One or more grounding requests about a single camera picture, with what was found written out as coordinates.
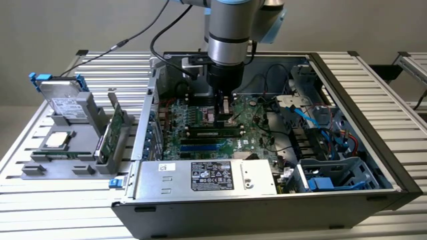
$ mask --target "motherboard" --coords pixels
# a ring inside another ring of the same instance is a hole
[[[190,106],[184,99],[176,99],[161,107],[158,114],[165,129],[162,160],[245,159],[252,156],[273,163],[277,156],[264,148],[271,136],[253,123],[253,116],[264,114],[257,100],[248,95],[236,97],[233,116],[222,129],[213,128],[212,106]],[[192,131],[198,137],[192,138]]]

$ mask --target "warning label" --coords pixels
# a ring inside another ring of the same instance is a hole
[[[85,119],[86,115],[82,111],[81,106],[77,104],[76,100],[72,98],[52,98],[56,109],[58,113],[66,119]]]
[[[190,189],[193,191],[233,190],[232,163],[229,161],[192,162]]]

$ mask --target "sticker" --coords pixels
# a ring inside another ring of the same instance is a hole
[[[158,172],[174,171],[174,163],[160,163]]]
[[[52,98],[56,110],[66,119],[85,119],[86,114],[73,98]]]
[[[198,132],[197,136],[217,136],[217,132]]]
[[[229,161],[192,162],[190,189],[193,191],[233,190],[232,163]]]

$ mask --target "metal rail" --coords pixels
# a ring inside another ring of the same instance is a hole
[[[90,52],[86,58],[98,54]],[[365,63],[345,52],[319,52],[364,116],[401,162],[420,188],[427,192],[425,126],[407,109],[395,92],[380,83]],[[108,88],[116,88],[122,108],[140,116],[148,84],[149,54],[112,53],[80,67],[93,92],[94,102],[108,106]],[[132,240],[109,204],[124,195],[108,189],[108,180],[21,180],[21,168],[29,161],[53,124],[52,110],[44,103],[0,161],[0,239],[32,240]],[[133,145],[133,126],[126,146]],[[132,149],[125,149],[120,172],[129,169]],[[301,231],[233,236],[237,240],[263,239],[427,239],[427,195],[397,211],[381,211],[352,229]]]
[[[399,52],[392,64],[399,65],[427,86],[427,52]]]

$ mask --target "power supply label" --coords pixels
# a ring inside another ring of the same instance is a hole
[[[229,161],[192,162],[190,189],[193,191],[233,190],[232,163]]]

